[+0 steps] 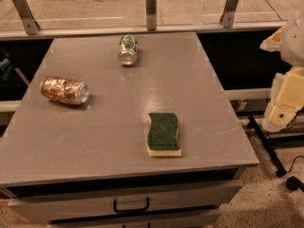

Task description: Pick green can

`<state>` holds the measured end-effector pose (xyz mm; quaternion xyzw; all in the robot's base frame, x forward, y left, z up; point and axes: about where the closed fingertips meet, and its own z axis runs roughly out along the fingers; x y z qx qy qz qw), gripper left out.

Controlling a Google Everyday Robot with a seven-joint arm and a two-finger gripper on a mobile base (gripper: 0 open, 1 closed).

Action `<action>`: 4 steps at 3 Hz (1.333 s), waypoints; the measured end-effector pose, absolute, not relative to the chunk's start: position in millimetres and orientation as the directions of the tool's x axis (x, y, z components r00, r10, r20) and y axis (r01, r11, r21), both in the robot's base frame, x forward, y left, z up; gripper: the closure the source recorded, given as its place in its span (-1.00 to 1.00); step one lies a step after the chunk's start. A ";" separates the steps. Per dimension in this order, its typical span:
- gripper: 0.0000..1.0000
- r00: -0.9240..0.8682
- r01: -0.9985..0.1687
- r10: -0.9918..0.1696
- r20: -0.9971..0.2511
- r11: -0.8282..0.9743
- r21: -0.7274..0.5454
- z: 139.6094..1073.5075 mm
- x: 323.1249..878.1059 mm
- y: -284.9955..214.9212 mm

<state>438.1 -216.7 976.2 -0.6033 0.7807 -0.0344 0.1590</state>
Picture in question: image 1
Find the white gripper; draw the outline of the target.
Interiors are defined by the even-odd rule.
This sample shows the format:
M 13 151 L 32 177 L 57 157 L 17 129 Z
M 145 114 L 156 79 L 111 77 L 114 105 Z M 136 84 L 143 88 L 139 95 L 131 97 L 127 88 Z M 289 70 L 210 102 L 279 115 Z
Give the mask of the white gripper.
M 275 75 L 262 120 L 266 131 L 277 132 L 304 107 L 304 10 L 299 9 L 285 28 L 263 40 L 259 48 L 280 51 L 281 59 L 293 66 L 286 74 Z

